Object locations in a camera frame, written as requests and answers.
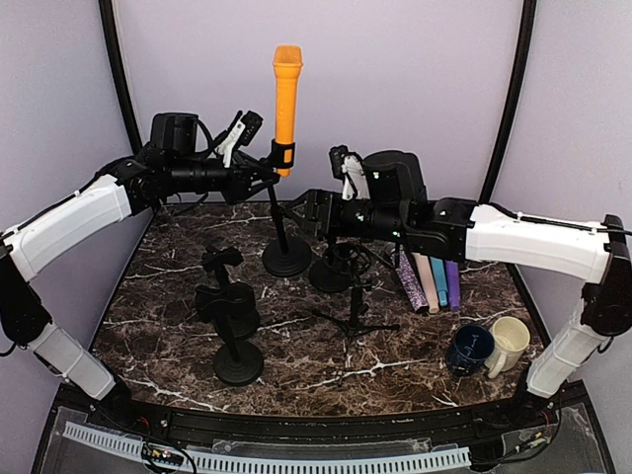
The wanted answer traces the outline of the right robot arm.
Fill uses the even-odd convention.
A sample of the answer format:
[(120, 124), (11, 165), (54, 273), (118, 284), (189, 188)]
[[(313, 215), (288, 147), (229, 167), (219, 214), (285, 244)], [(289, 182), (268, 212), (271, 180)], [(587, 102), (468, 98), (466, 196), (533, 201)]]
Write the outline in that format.
[(529, 367), (522, 391), (504, 408), (527, 427), (562, 383), (609, 338), (631, 328), (631, 258), (621, 219), (576, 222), (509, 211), (494, 203), (430, 200), (418, 157), (386, 150), (360, 158), (330, 151), (339, 192), (310, 189), (284, 207), (305, 233), (403, 245), (444, 261), (503, 262), (579, 278), (582, 296), (570, 322)]

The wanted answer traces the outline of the blue microphone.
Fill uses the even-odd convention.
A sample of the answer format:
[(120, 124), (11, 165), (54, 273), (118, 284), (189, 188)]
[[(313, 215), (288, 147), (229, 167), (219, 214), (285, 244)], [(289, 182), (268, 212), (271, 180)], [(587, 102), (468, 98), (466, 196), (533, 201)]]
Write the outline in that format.
[(445, 274), (444, 262), (441, 259), (430, 257), (431, 268), (434, 276), (434, 284), (440, 307), (448, 306), (448, 285)]

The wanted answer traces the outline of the orange microphone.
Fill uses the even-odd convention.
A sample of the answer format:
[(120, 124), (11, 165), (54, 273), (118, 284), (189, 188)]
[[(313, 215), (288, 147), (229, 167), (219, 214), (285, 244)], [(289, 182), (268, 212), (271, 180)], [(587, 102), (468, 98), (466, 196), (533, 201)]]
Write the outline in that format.
[(298, 78), (303, 66), (301, 47), (281, 44), (276, 48), (273, 61), (276, 76), (276, 130), (275, 143), (282, 150), (279, 157), (283, 165), (290, 165), (294, 143), (294, 126)]

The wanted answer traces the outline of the black stand of purple microphone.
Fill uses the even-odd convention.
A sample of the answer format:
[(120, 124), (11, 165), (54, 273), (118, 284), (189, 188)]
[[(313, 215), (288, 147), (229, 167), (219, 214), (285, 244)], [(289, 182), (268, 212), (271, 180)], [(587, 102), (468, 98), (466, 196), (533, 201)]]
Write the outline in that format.
[(310, 283), (327, 293), (348, 289), (352, 284), (353, 249), (353, 245), (348, 242), (329, 245), (322, 257), (311, 266), (308, 274)]

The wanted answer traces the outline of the purple microphone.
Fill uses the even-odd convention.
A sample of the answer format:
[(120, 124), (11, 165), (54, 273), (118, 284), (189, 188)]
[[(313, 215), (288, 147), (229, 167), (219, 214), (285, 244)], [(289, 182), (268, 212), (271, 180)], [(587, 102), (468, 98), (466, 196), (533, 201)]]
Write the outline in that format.
[(457, 312), (461, 307), (461, 291), (458, 265), (453, 261), (446, 261), (445, 275), (448, 286), (448, 304), (452, 312)]

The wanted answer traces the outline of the black tripod shock-mount stand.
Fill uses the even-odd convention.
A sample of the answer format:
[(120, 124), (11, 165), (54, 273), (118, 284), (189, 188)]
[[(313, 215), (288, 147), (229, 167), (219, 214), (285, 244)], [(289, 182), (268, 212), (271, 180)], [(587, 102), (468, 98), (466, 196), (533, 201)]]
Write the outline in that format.
[(340, 319), (323, 311), (314, 309), (312, 314), (317, 318), (325, 319), (336, 325), (345, 337), (344, 355), (347, 356), (351, 344), (358, 338), (377, 331), (399, 331), (400, 324), (390, 325), (371, 325), (364, 323), (360, 317), (364, 315), (369, 305), (364, 302), (363, 296), (366, 291), (372, 289), (372, 280), (362, 279), (362, 276), (370, 269), (372, 265), (372, 253), (363, 245), (357, 242), (347, 241), (352, 244), (353, 256), (351, 267), (352, 284), (348, 288), (351, 291), (350, 313), (347, 319)]

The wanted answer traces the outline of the black stand of orange microphone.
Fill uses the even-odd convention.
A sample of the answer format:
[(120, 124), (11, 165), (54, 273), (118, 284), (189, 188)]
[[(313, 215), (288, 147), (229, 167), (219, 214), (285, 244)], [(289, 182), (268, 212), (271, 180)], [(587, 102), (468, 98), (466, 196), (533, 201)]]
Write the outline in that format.
[[(276, 174), (289, 171), (293, 166), (295, 144), (281, 144), (272, 140), (271, 152), (265, 159), (266, 165)], [(283, 219), (284, 212), (277, 201), (275, 185), (268, 187), (271, 205), (271, 217), (276, 228), (276, 239), (265, 249), (262, 261), (267, 272), (275, 277), (295, 277), (305, 271), (311, 264), (312, 251), (301, 238), (288, 236)]]

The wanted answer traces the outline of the glitter silver-head microphone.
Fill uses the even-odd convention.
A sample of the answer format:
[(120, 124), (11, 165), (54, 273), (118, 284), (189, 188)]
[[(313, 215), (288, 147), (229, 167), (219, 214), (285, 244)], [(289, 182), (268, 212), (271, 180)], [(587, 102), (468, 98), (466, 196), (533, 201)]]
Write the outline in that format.
[(393, 256), (396, 274), (402, 283), (413, 311), (415, 313), (423, 312), (429, 307), (429, 304), (405, 251), (400, 249)]

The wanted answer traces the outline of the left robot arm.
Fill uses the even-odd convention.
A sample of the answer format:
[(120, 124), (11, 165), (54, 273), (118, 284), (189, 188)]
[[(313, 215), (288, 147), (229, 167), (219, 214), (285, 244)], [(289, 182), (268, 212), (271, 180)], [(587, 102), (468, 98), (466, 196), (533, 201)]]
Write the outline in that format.
[(226, 130), (209, 136), (205, 149), (198, 150), (197, 133), (206, 127), (197, 115), (158, 114), (149, 141), (136, 155), (108, 163), (83, 188), (1, 235), (5, 336), (102, 401), (102, 416), (119, 431), (132, 430), (139, 422), (138, 407), (118, 393), (118, 378), (54, 322), (31, 282), (87, 238), (148, 208), (157, 209), (171, 196), (220, 193), (234, 203), (277, 182), (263, 161), (239, 150), (262, 124), (255, 112), (238, 113)]

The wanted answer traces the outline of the black stand of blue microphone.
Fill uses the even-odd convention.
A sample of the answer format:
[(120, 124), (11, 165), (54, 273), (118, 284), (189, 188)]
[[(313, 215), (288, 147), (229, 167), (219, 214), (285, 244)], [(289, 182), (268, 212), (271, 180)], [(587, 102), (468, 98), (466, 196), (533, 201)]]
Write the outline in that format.
[(223, 345), (215, 353), (213, 369), (217, 378), (230, 386), (246, 386), (257, 380), (264, 370), (264, 357), (254, 344), (234, 338), (227, 317), (218, 319), (216, 332)]

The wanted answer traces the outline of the beige microphone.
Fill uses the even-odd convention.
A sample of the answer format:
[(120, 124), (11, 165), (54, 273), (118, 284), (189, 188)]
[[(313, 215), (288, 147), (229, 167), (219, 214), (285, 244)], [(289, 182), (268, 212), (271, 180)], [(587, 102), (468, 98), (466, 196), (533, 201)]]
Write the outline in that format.
[(418, 269), (422, 289), (428, 302), (429, 312), (436, 314), (439, 312), (439, 301), (430, 260), (427, 256), (419, 253), (414, 253), (413, 258)]

